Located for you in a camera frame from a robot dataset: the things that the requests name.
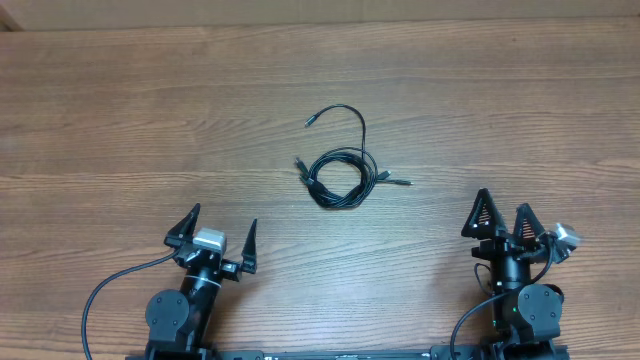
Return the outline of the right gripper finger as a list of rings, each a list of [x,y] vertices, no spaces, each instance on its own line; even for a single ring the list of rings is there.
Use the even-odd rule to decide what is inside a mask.
[[[504,235],[507,226],[487,188],[478,191],[472,210],[461,230],[462,237],[495,238]]]
[[[535,216],[528,203],[519,205],[516,209],[513,237],[519,245],[531,245],[545,232],[545,228]]]

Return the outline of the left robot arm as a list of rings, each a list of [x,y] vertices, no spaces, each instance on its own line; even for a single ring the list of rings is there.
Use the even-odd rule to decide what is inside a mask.
[[[196,227],[199,212],[195,205],[165,236],[164,244],[176,251],[173,260],[186,273],[178,290],[160,291],[147,304],[146,359],[218,359],[205,335],[222,283],[257,271],[257,223],[251,224],[242,260],[235,262],[225,257],[223,232]]]

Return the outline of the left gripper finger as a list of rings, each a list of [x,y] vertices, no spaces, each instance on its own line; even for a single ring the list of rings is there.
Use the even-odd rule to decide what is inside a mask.
[[[164,239],[165,245],[184,245],[193,242],[200,208],[201,205],[196,203],[191,211],[167,232]]]
[[[258,219],[254,219],[249,229],[241,252],[241,269],[245,273],[255,274],[257,271],[256,230]]]

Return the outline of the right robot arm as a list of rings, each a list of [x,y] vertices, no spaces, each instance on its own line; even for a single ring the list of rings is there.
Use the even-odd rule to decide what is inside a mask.
[[[560,335],[563,294],[540,280],[554,263],[558,235],[546,230],[530,206],[520,205],[514,229],[509,230],[488,189],[478,191],[461,230],[479,245],[473,257],[488,263],[490,296],[468,310],[452,331],[449,352],[453,359],[566,359],[553,339]],[[455,348],[464,322],[480,310],[492,309],[494,338],[465,354]]]

